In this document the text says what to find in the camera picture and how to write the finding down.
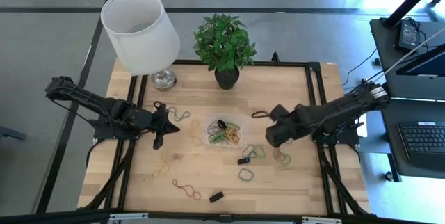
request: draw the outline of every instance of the keyboard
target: keyboard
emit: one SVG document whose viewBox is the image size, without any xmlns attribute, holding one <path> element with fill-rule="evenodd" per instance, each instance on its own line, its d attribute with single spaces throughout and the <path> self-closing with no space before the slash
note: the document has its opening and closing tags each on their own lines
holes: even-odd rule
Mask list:
<svg viewBox="0 0 445 224">
<path fill-rule="evenodd" d="M 413 166 L 445 170 L 445 122 L 406 122 L 397 126 Z"/>
</svg>

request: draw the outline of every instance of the lamp base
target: lamp base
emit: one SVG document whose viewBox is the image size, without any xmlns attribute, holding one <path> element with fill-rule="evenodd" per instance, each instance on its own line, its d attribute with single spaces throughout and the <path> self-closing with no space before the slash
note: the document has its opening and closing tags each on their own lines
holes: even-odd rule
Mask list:
<svg viewBox="0 0 445 224">
<path fill-rule="evenodd" d="M 159 91 L 167 91 L 172 89 L 176 84 L 176 75 L 170 68 L 166 68 L 156 74 L 152 74 L 152 84 Z"/>
</svg>

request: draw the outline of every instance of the concrete floor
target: concrete floor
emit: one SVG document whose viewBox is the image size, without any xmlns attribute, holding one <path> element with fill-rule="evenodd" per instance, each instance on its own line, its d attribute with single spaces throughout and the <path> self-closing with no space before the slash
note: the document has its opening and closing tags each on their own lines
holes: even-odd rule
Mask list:
<svg viewBox="0 0 445 224">
<path fill-rule="evenodd" d="M 269 60 L 277 51 L 282 61 L 329 61 L 339 64 L 342 81 L 346 73 L 375 49 L 369 21 L 376 13 L 393 10 L 403 0 L 162 0 L 165 7 L 250 8 L 359 8 L 356 14 L 241 13 L 257 43 L 257 60 Z M 0 7 L 100 7 L 104 0 L 0 0 Z M 440 6 L 435 10 L 440 13 Z M 179 58 L 197 58 L 192 31 L 202 22 L 202 13 L 170 13 L 181 38 Z M 45 99 L 43 90 L 50 78 L 69 75 L 75 79 L 83 68 L 98 13 L 0 13 L 0 125 L 28 134 L 26 141 L 0 140 L 0 216 L 27 214 L 35 210 L 66 112 Z M 428 21 L 426 14 L 415 19 Z M 104 95 L 113 69 L 115 52 L 102 33 L 86 88 Z M 371 60 L 355 70 L 345 87 L 379 71 Z M 93 118 L 86 110 L 79 113 Z M 49 211 L 76 208 L 85 157 L 93 130 L 76 119 L 65 158 L 54 188 Z M 363 154 L 371 211 L 381 217 L 440 223 L 445 202 L 435 193 L 445 181 L 404 177 L 403 183 L 386 182 L 389 170 L 384 154 Z M 151 223 L 171 223 L 156 221 Z"/>
</svg>

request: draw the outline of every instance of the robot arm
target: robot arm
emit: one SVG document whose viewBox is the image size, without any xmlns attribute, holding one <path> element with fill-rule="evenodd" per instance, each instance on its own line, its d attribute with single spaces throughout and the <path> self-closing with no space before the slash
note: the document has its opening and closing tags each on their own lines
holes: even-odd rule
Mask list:
<svg viewBox="0 0 445 224">
<path fill-rule="evenodd" d="M 175 133 L 179 128 L 168 120 L 165 104 L 155 102 L 157 111 L 151 113 L 138 109 L 123 99 L 105 98 L 77 87 L 69 77 L 54 77 L 45 89 L 51 101 L 72 101 L 99 114 L 99 120 L 88 122 L 102 135 L 101 138 L 129 138 L 143 131 L 156 132 L 155 150 L 163 144 L 165 134 Z"/>
<path fill-rule="evenodd" d="M 381 85 L 365 83 L 353 93 L 321 106 L 299 104 L 288 112 L 282 105 L 277 105 L 269 115 L 276 123 L 266 129 L 266 138 L 273 147 L 279 147 L 290 138 L 302 138 L 318 128 L 323 133 L 332 134 L 345 121 L 381 109 L 388 103 L 389 96 Z"/>
</svg>

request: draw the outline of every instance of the white lampshade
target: white lampshade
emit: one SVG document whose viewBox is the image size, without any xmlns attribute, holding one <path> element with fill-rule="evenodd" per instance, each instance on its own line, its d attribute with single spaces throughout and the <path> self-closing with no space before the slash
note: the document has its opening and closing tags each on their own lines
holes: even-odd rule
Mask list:
<svg viewBox="0 0 445 224">
<path fill-rule="evenodd" d="M 178 56 L 181 43 L 161 0 L 108 0 L 100 18 L 132 75 L 160 72 Z"/>
</svg>

